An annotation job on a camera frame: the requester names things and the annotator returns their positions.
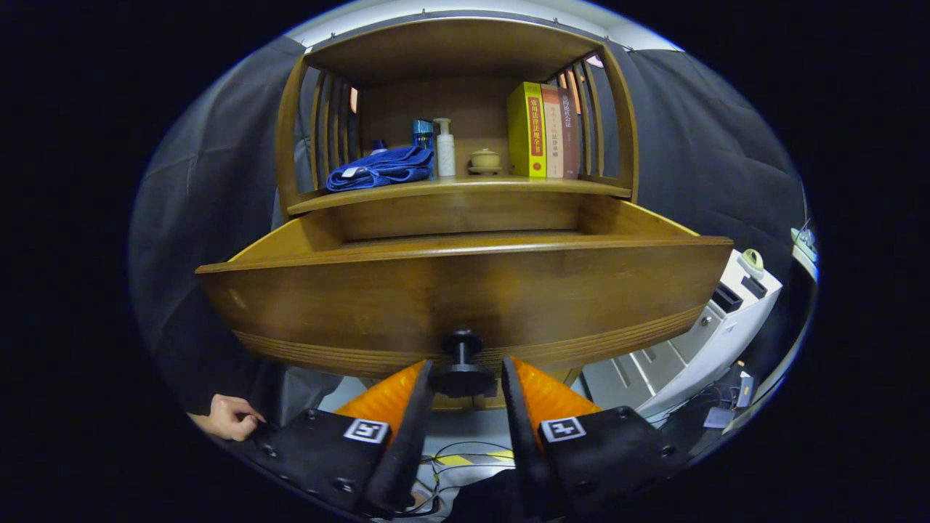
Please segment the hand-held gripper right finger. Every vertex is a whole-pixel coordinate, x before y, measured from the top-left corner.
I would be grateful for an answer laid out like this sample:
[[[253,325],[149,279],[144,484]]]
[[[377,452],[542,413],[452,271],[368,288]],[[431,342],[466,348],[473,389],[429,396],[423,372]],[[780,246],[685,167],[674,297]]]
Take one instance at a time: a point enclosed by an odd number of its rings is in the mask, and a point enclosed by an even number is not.
[[[618,520],[690,459],[633,408],[601,410],[515,357],[501,378],[526,520]]]

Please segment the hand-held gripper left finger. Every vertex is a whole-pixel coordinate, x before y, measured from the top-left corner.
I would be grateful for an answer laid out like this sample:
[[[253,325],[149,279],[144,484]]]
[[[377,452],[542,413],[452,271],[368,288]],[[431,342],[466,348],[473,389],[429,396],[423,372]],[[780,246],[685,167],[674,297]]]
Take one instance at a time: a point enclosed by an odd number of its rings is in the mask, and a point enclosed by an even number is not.
[[[243,442],[249,468],[329,511],[391,519],[412,502],[432,410],[431,360],[395,372],[335,413],[309,408]]]

